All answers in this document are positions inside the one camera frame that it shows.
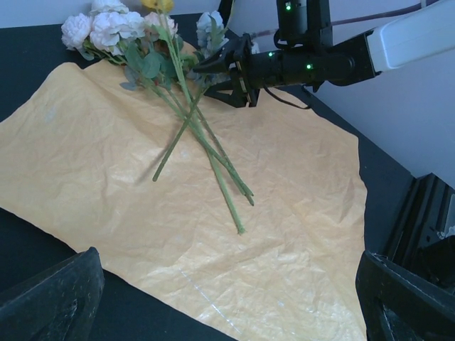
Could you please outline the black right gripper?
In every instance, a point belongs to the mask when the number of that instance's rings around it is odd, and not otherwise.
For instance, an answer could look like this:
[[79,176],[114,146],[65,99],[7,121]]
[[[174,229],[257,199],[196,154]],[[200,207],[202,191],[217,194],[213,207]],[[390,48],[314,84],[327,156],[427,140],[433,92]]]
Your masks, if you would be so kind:
[[199,62],[193,71],[198,74],[218,74],[230,70],[230,79],[209,86],[205,95],[234,108],[256,107],[273,61],[273,50],[253,53],[252,39],[248,33],[244,33]]

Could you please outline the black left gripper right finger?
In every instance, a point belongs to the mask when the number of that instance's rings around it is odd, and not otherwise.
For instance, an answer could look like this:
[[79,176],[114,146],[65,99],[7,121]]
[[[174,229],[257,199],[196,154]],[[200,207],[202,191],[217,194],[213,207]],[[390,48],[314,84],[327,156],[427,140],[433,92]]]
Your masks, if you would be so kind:
[[364,251],[355,289],[368,340],[453,340],[454,296]]

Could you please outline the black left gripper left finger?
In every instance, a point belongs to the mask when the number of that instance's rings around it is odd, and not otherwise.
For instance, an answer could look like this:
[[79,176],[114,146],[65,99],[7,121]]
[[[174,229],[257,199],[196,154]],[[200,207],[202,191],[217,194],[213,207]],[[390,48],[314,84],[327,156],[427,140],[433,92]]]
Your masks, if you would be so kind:
[[90,247],[1,293],[2,340],[87,340],[105,278]]

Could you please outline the pastel artificial flower bunch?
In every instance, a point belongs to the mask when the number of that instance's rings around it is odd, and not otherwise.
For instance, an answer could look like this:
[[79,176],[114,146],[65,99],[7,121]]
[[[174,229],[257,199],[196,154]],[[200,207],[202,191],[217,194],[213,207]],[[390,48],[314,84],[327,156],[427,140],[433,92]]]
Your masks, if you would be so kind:
[[145,1],[145,16],[130,10],[122,1],[93,1],[89,13],[69,16],[61,26],[63,45],[84,59],[106,60],[122,67],[126,80],[121,87],[139,88],[161,98],[182,120],[182,126],[166,147],[153,179],[158,180],[173,150],[186,130],[190,130],[206,152],[210,166],[237,228],[245,227],[237,213],[222,175],[232,179],[240,193],[253,203],[253,193],[241,179],[219,139],[209,126],[199,102],[210,83],[200,78],[196,91],[190,89],[189,74],[204,54],[186,53],[178,25],[170,17],[170,1]]

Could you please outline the orange wrapping paper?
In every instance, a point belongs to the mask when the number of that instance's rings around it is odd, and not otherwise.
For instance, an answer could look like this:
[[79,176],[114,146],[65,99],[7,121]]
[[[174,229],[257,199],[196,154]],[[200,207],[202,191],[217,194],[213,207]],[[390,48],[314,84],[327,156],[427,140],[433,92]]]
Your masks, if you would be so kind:
[[224,183],[182,122],[121,68],[64,63],[1,123],[1,206],[237,340],[364,340],[355,291],[367,190],[358,138],[289,93],[199,106],[241,179]]

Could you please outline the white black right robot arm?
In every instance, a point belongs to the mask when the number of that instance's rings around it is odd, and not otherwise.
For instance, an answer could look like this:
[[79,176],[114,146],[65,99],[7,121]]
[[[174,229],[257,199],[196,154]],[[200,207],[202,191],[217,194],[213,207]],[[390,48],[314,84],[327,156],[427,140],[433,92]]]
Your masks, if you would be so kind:
[[235,108],[255,107],[260,90],[301,85],[317,92],[345,87],[454,49],[454,2],[432,1],[385,25],[333,42],[328,1],[277,1],[274,50],[252,52],[245,33],[200,61],[200,75],[226,74],[207,96]]

